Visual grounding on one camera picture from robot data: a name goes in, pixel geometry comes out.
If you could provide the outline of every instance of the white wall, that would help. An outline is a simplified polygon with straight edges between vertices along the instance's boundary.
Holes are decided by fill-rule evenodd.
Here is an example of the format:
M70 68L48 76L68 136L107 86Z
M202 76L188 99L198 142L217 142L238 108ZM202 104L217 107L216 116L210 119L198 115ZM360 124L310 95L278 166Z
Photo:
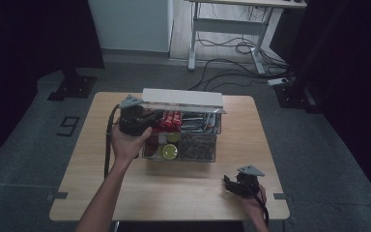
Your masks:
M168 52L173 0L89 0L106 49Z

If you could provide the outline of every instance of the human arm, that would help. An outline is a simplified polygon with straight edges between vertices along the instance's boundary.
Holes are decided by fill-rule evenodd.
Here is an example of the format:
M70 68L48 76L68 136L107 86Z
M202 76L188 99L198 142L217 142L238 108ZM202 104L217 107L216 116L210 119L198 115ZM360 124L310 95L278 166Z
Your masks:
M134 137L120 132L118 125L113 127L111 141L115 156L113 166L84 212L75 231L109 230L126 171L151 133L152 129L148 128L141 136Z
M267 203L266 191L263 186L260 185L260 191L257 193L258 198L262 199L264 205ZM258 232L268 232L268 227L264 221L264 212L260 204L255 200L255 198L242 198L240 200L243 204L243 208L248 214L249 218L252 220L252 223L255 226L256 231Z

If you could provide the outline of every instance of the green object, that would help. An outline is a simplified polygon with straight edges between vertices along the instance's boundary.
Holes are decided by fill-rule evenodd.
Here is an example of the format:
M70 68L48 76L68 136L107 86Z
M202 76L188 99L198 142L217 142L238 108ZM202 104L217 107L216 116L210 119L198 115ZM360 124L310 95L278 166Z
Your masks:
M168 160L174 159L178 154L177 147L173 144L167 144L162 148L162 156Z
M180 140L180 134L179 133L167 133L165 135L165 138L167 139L167 141L169 142L177 142Z
M161 158L164 158L164 156L162 155L162 148L164 147L165 145L159 145L158 148L157 148L157 154L161 157Z

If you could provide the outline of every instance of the human hand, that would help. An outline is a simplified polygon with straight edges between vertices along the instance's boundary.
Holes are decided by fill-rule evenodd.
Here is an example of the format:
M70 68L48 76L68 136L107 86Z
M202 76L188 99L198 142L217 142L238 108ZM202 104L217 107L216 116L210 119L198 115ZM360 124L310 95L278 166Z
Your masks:
M258 191L257 196L263 201L264 205L267 203L266 191L262 185L260 185L260 190ZM243 208L245 209L246 213L252 219L258 218L258 217L261 217L261 219L264 219L263 209L254 197L252 198L240 197L240 201L243 204Z
M114 125L111 132L111 146L114 152L115 164L128 167L151 134L152 128L147 128L142 135L131 136L121 132L119 124Z

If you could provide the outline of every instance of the yellow lemon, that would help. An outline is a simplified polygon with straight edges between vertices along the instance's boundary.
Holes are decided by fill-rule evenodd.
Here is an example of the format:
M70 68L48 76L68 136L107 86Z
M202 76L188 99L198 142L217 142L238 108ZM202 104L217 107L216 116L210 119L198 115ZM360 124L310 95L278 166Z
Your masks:
M168 160L174 159L177 153L177 147L173 144L167 144L162 148L162 156Z

